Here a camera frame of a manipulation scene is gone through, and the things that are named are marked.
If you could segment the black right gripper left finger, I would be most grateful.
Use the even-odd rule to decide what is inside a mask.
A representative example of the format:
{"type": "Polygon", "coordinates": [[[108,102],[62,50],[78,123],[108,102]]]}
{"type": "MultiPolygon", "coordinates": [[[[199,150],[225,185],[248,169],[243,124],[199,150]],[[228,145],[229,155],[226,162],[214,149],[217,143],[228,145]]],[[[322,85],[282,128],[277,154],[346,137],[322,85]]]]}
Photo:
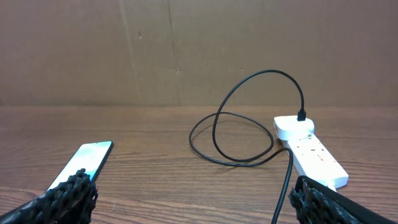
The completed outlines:
{"type": "Polygon", "coordinates": [[[84,169],[43,195],[1,215],[1,224],[91,223],[98,191],[84,169]]]}

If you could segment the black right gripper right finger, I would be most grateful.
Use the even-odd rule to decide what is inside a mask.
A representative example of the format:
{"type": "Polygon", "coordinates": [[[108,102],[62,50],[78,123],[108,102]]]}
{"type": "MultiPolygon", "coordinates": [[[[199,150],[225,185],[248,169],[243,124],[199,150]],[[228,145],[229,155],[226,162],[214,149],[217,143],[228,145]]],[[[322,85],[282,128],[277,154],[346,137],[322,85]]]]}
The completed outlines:
{"type": "Polygon", "coordinates": [[[301,224],[395,224],[304,175],[298,177],[289,200],[301,224]]]}

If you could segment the blue screen smartphone black case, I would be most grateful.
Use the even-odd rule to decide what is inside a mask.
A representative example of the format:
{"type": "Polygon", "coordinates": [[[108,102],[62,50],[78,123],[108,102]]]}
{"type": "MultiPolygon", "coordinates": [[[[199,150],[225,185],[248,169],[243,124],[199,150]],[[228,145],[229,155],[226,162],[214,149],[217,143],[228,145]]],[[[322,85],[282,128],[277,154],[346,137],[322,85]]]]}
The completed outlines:
{"type": "Polygon", "coordinates": [[[61,182],[66,182],[71,175],[75,175],[81,169],[85,170],[85,173],[90,176],[91,181],[95,181],[113,146],[112,141],[82,144],[47,190],[55,188],[61,182]]]}

